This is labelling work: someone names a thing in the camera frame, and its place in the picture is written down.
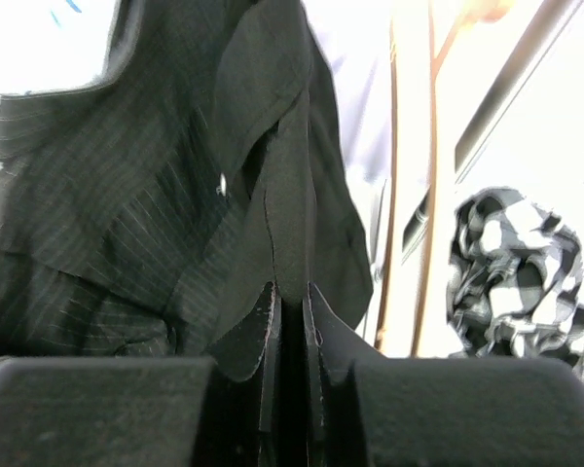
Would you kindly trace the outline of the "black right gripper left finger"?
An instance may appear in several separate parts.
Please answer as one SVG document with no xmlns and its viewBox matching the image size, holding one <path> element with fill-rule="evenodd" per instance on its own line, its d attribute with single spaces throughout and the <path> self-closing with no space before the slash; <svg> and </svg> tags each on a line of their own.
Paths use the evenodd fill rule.
<svg viewBox="0 0 584 467">
<path fill-rule="evenodd" d="M 273 466 L 281 302 L 199 357 L 0 364 L 0 466 Z"/>
</svg>

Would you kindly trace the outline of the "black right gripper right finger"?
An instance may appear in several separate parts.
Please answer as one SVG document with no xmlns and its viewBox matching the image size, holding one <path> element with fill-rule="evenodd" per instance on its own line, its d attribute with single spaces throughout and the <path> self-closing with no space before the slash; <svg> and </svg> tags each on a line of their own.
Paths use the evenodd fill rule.
<svg viewBox="0 0 584 467">
<path fill-rule="evenodd" d="M 584 466 L 584 386 L 554 359 L 396 359 L 310 286 L 310 440 L 318 466 Z"/>
</svg>

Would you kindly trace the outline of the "black white checkered shirt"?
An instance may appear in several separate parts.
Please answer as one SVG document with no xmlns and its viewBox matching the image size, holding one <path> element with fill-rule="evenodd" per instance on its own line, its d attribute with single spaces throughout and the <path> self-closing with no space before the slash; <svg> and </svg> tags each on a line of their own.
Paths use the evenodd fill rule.
<svg viewBox="0 0 584 467">
<path fill-rule="evenodd" d="M 584 384 L 584 225 L 509 187 L 456 210 L 447 321 L 461 356 L 547 357 Z"/>
</svg>

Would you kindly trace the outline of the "wooden hanger of checkered shirt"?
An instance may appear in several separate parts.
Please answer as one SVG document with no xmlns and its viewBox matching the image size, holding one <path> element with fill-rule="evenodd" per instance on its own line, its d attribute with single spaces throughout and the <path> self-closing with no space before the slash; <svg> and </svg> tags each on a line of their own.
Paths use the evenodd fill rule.
<svg viewBox="0 0 584 467">
<path fill-rule="evenodd" d="M 446 38 L 435 42 L 433 4 L 396 1 L 390 23 L 392 163 L 383 295 L 376 349 L 396 358 L 431 355 L 431 335 L 445 319 L 448 224 L 453 218 L 455 141 L 442 124 L 437 81 L 458 37 L 478 22 L 496 22 L 510 1 L 466 1 Z M 404 260 L 404 231 L 414 203 L 426 198 L 419 271 Z"/>
</svg>

